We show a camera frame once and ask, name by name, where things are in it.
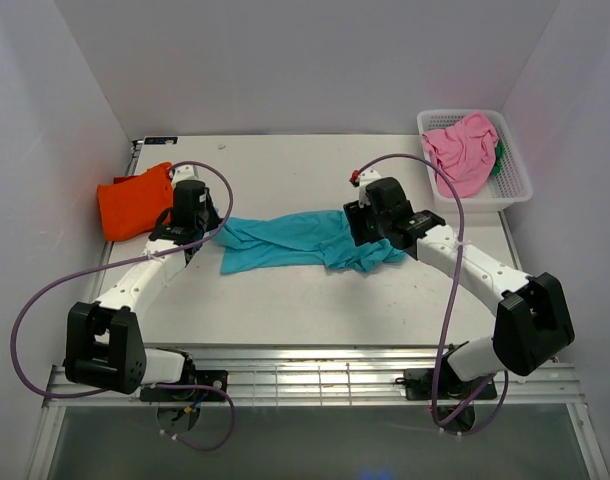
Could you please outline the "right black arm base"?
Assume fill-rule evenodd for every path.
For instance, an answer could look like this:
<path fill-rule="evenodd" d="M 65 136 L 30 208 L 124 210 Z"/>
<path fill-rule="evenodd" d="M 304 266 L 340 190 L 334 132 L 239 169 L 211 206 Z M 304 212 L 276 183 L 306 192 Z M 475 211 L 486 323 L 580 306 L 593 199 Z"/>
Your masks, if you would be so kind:
<path fill-rule="evenodd" d="M 430 400 L 433 380 L 432 368 L 410 368 L 405 369 L 403 374 L 394 380 L 394 384 L 404 388 L 404 396 L 407 400 Z M 440 374 L 438 386 L 439 400 L 465 400 L 480 386 L 481 390 L 477 399 L 494 400 L 498 393 L 493 380 L 478 377 L 474 380 L 463 382 L 451 374 Z"/>

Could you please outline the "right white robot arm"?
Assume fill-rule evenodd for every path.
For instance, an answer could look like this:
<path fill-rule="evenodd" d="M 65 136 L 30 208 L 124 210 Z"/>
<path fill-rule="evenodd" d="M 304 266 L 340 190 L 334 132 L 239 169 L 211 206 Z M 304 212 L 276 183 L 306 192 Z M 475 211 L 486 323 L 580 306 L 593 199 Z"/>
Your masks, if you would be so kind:
<path fill-rule="evenodd" d="M 411 258 L 449 276 L 495 317 L 491 335 L 443 354 L 439 390 L 459 397 L 473 382 L 501 371 L 527 376 L 575 340 L 560 281 L 532 276 L 467 246 L 438 215 L 415 211 L 400 183 L 376 171 L 355 174 L 356 201 L 344 205 L 358 246 L 387 241 Z"/>

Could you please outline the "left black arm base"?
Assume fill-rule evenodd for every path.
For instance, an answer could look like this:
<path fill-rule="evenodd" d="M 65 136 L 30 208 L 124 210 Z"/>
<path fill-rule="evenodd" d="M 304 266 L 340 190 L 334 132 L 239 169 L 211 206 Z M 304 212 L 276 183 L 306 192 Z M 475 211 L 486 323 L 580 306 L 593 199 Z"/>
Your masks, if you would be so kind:
<path fill-rule="evenodd" d="M 191 370 L 184 373 L 175 385 L 203 385 L 226 391 L 229 372 L 227 370 Z M 224 402 L 221 394 L 204 389 L 169 389 L 163 387 L 143 387 L 139 393 L 141 402 L 151 403 L 187 403 L 196 401 Z"/>

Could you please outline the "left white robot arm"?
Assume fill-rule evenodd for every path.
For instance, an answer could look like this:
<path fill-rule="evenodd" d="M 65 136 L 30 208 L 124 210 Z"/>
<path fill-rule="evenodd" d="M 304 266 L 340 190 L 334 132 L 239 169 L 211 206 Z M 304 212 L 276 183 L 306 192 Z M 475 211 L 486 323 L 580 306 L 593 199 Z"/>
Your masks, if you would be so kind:
<path fill-rule="evenodd" d="M 145 347 L 139 321 L 188 266 L 199 250 L 195 243 L 220 222 L 203 181 L 186 179 L 174 185 L 172 206 L 155 221 L 143 260 L 93 302 L 78 302 L 70 309 L 64 359 L 67 380 L 123 394 L 162 383 L 179 400 L 195 392 L 197 376 L 189 369 L 188 356 Z"/>

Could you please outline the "turquoise t shirt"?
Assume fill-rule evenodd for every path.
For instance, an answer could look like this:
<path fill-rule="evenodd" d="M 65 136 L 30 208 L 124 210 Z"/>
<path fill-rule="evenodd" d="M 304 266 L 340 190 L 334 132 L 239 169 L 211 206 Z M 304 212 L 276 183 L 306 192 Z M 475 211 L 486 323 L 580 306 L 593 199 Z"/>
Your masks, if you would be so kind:
<path fill-rule="evenodd" d="M 230 218 L 214 242 L 224 249 L 224 275 L 257 268 L 322 265 L 368 274 L 406 254 L 386 240 L 357 246 L 339 210 L 311 211 L 270 220 Z"/>

